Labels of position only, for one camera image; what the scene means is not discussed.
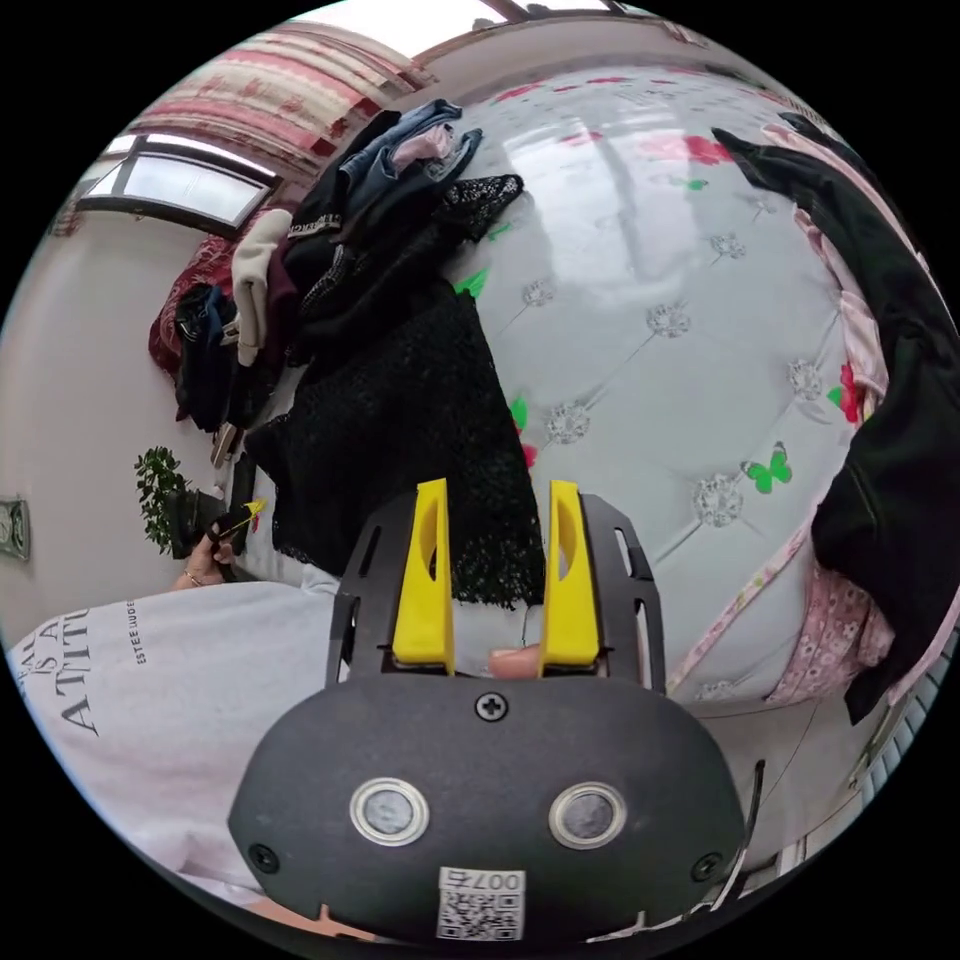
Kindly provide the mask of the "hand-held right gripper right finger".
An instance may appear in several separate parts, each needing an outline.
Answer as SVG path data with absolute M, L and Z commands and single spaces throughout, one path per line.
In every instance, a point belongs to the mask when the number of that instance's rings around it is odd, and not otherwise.
M 577 485 L 550 484 L 539 671 L 590 672 L 600 653 L 592 562 Z

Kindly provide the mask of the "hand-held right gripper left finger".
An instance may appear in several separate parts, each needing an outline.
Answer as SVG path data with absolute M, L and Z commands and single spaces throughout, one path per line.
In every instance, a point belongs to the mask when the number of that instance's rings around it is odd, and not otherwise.
M 403 668 L 455 667 L 448 495 L 443 478 L 417 487 L 392 652 Z

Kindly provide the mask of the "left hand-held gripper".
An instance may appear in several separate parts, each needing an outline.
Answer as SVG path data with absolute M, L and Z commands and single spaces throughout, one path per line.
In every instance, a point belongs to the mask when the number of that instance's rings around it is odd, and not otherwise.
M 219 537 L 232 537 L 251 524 L 256 525 L 267 503 L 266 499 L 254 499 L 225 512 L 223 498 L 199 490 L 173 493 L 172 557 L 187 559 L 217 519 Z

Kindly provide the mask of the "person's left hand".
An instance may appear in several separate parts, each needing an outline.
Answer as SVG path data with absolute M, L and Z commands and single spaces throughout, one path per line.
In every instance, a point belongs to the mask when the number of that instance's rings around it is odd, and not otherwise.
M 231 537 L 204 534 L 186 559 L 172 591 L 191 590 L 226 583 L 233 576 Z

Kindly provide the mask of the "person's right hand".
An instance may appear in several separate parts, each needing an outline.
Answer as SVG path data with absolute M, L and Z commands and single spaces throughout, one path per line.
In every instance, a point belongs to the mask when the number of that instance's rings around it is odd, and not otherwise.
M 541 656 L 538 644 L 490 653 L 488 670 L 499 679 L 534 679 L 541 676 Z

